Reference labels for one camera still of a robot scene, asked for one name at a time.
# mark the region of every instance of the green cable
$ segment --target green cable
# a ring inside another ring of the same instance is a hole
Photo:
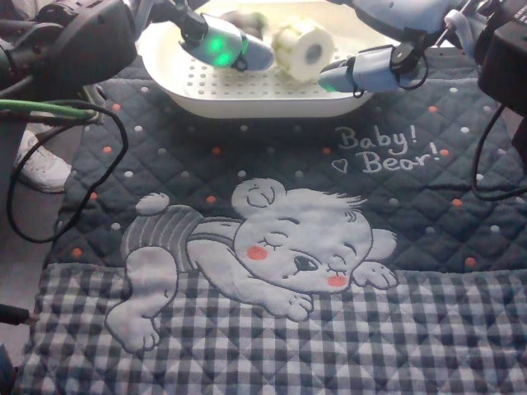
[[[73,107],[67,107],[64,105],[52,105],[50,103],[24,100],[0,100],[0,110],[4,109],[25,113],[40,111],[75,119],[90,119],[95,115],[95,112],[92,110],[74,109]]]

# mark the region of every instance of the bear's nose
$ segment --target bear's nose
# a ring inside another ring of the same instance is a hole
[[[304,255],[295,256],[295,265],[296,269],[298,269],[300,272],[312,272],[319,268],[313,259],[309,259]]]

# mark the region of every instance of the bear's ear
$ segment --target bear's ear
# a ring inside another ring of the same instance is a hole
[[[286,189],[274,179],[251,179],[238,185],[232,194],[232,206],[244,218],[271,206],[286,196]]]

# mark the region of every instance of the roll of tape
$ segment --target roll of tape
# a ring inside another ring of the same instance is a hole
[[[316,78],[333,56],[331,35],[316,22],[294,20],[273,37],[277,64],[298,81]]]

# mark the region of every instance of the bear's head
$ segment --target bear's head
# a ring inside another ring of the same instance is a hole
[[[342,292],[372,246],[359,197],[310,189],[286,191],[273,179],[252,179],[232,195],[245,218],[235,252],[257,278],[304,293]]]

